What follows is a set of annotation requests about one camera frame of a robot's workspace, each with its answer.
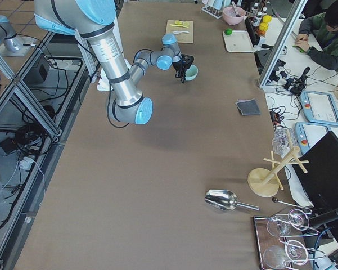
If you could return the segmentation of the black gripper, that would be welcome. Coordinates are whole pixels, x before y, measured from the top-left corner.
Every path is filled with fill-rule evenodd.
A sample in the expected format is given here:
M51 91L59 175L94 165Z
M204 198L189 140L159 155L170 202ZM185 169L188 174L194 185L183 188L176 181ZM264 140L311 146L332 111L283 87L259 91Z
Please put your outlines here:
M175 68L175 77L180 78L181 83L185 82L185 72L190 67L183 64L183 56L178 56L177 61L173 61L173 67Z

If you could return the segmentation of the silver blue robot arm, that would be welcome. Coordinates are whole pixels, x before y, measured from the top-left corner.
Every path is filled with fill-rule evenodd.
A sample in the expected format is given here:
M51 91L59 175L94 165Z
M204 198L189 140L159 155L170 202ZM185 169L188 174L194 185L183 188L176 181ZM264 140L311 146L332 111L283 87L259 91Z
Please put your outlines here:
M150 120L153 103L137 88L149 66L161 70L175 68L176 77L185 81L194 61L193 56L181 52L173 34L166 34L161 50L141 50L133 65L128 66L116 26L114 1L35 1L34 16L44 30L63 35L78 33L89 42L112 86L107 117L118 122L146 124Z

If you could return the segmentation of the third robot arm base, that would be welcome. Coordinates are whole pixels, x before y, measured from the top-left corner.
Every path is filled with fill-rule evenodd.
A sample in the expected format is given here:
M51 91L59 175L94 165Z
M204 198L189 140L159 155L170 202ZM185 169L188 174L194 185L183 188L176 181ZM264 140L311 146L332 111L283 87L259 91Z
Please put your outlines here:
M21 37L7 17L0 15L0 54L2 56L24 57L35 39Z

